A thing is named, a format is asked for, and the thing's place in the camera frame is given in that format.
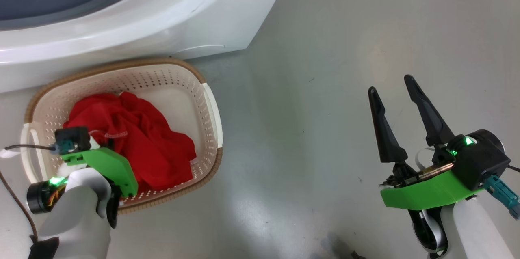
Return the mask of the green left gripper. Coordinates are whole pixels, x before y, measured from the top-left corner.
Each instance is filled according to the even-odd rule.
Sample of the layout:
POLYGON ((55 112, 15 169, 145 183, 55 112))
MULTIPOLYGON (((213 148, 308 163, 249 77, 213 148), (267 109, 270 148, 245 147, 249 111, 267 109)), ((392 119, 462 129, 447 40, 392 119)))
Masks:
POLYGON ((138 183, 128 159, 102 147, 87 151, 64 154, 61 159, 68 165, 86 164, 97 170, 122 190, 122 197, 134 197, 138 194, 138 183))

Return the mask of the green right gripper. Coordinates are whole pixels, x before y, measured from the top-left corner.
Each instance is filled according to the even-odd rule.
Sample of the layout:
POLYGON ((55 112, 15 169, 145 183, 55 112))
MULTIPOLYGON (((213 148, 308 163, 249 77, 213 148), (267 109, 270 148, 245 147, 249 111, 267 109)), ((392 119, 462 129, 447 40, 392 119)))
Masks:
POLYGON ((406 163, 408 154, 402 148, 385 117, 385 107, 377 89, 368 89, 368 98, 375 137, 381 163, 392 163, 392 175, 383 182, 381 197, 386 207, 422 211, 458 203, 480 192, 469 190, 455 177, 451 170, 455 163, 455 151, 449 151, 445 144, 455 135, 427 97, 415 78, 404 76, 410 99, 421 115, 427 132, 428 146, 440 154, 437 161, 419 171, 406 163))

